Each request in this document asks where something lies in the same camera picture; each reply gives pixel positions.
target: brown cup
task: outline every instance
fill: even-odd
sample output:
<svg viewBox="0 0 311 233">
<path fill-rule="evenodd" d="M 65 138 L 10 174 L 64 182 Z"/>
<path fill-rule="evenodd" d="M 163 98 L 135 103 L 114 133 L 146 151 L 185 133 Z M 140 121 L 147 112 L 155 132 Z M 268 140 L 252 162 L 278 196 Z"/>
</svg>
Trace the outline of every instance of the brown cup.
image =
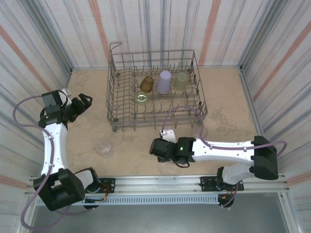
<svg viewBox="0 0 311 233">
<path fill-rule="evenodd" d="M 144 80 L 140 84 L 140 90 L 145 93 L 149 93 L 152 91 L 152 87 L 154 85 L 154 80 L 150 76 L 144 78 Z"/>
</svg>

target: wire dish rack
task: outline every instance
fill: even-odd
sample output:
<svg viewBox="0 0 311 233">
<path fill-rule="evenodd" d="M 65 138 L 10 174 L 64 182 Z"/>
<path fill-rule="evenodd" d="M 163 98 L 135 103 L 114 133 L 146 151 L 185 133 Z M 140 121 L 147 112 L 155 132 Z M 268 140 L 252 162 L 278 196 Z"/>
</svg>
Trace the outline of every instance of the wire dish rack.
<svg viewBox="0 0 311 233">
<path fill-rule="evenodd" d="M 110 62 L 107 81 L 107 119 L 115 132 L 117 129 L 162 126 L 167 113 L 176 106 L 187 105 L 202 117 L 207 115 L 207 105 L 201 77 L 193 50 L 162 50 L 143 52 L 122 52 L 122 43 L 110 44 Z M 156 91 L 160 72 L 168 70 L 173 80 L 167 95 Z M 190 77 L 184 91 L 176 91 L 173 81 L 179 72 Z M 146 76 L 154 80 L 154 87 L 148 93 L 146 105 L 134 101 L 140 91 L 140 83 Z M 169 116 L 166 125 L 193 124 L 199 117 L 187 108 L 179 108 Z"/>
</svg>

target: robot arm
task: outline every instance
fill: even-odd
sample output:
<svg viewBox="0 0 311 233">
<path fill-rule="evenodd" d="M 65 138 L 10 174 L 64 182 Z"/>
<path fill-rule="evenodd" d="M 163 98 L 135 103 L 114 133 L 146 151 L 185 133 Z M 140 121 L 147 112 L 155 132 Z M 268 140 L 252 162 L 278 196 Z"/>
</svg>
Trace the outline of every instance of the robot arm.
<svg viewBox="0 0 311 233">
<path fill-rule="evenodd" d="M 53 137 L 54 157 L 50 176 L 38 194 L 51 211 L 83 200 L 85 189 L 91 184 L 99 183 L 96 172 L 92 168 L 75 174 L 68 169 L 66 158 L 67 124 L 74 122 L 92 105 L 92 97 L 80 94 L 81 100 L 78 98 L 70 100 L 69 95 L 67 90 L 52 91 L 42 95 L 45 108 L 40 114 L 39 126 L 47 130 Z M 44 165 L 41 177 L 34 180 L 35 190 L 39 188 L 46 177 L 51 161 L 50 140 L 45 133 L 43 136 Z"/>
<path fill-rule="evenodd" d="M 212 146 L 223 147 L 223 150 L 206 146 L 200 139 L 181 137 L 175 143 L 173 133 L 164 132 L 163 138 L 154 139 L 150 147 L 150 154 L 158 157 L 158 162 L 173 161 L 176 165 L 187 167 L 189 162 L 218 160 L 235 162 L 235 165 L 220 167 L 217 172 L 216 183 L 227 189 L 237 182 L 257 177 L 264 180 L 278 179 L 276 148 L 273 146 L 255 150 L 247 147 L 268 144 L 262 136 L 255 136 L 253 141 L 245 142 L 208 142 Z M 225 148 L 241 148 L 241 150 L 225 150 Z"/>
</svg>

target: table surface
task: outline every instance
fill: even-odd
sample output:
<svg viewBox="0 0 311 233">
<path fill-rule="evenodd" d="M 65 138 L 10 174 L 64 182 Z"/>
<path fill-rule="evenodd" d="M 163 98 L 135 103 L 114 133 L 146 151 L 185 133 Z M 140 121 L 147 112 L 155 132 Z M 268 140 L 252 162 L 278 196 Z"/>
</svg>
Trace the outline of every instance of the table surface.
<svg viewBox="0 0 311 233">
<path fill-rule="evenodd" d="M 208 115 L 204 124 L 208 141 L 241 142 L 254 138 L 255 128 L 235 68 L 200 69 L 207 102 Z M 74 71 L 69 89 L 72 97 L 80 93 L 93 97 L 92 106 L 74 123 L 68 124 L 67 160 L 72 172 L 92 167 L 99 176 L 139 175 L 200 175 L 215 174 L 220 161 L 191 163 L 179 168 L 170 163 L 158 163 L 149 154 L 153 139 L 159 137 L 160 127 L 112 131 L 106 119 L 107 70 Z M 177 126 L 177 137 L 191 136 L 191 126 Z M 109 139 L 113 146 L 108 155 L 99 155 L 95 144 Z"/>
</svg>

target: cup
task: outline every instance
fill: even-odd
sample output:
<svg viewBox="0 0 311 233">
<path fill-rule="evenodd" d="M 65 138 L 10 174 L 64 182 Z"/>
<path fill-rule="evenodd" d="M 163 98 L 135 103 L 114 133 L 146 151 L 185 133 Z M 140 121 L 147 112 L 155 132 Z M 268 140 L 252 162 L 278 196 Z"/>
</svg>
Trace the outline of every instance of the cup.
<svg viewBox="0 0 311 233">
<path fill-rule="evenodd" d="M 148 96 L 144 92 L 138 92 L 135 94 L 135 102 L 138 104 L 146 104 L 148 102 Z"/>
<path fill-rule="evenodd" d="M 186 89 L 187 84 L 189 83 L 190 77 L 183 71 L 177 74 L 177 77 L 174 80 L 173 87 L 177 91 L 183 91 Z"/>
<path fill-rule="evenodd" d="M 172 82 L 172 74 L 168 70 L 163 70 L 160 73 L 160 78 L 156 83 L 156 91 L 160 94 L 166 95 L 169 93 Z"/>
<path fill-rule="evenodd" d="M 152 87 L 154 85 L 154 80 L 152 77 L 147 76 L 140 84 L 140 90 L 145 93 L 149 93 L 152 91 Z"/>
<path fill-rule="evenodd" d="M 191 135 L 192 135 L 192 137 L 194 137 L 195 139 L 201 139 L 201 137 L 200 137 L 201 128 L 202 128 L 202 125 L 201 125 L 200 122 L 195 123 L 193 125 L 193 127 L 191 128 Z M 208 130 L 204 126 L 203 127 L 203 139 L 205 139 L 207 137 L 207 135 L 208 135 Z"/>
<path fill-rule="evenodd" d="M 95 151 L 106 158 L 111 158 L 113 156 L 112 142 L 106 138 L 98 140 L 95 144 Z"/>
</svg>

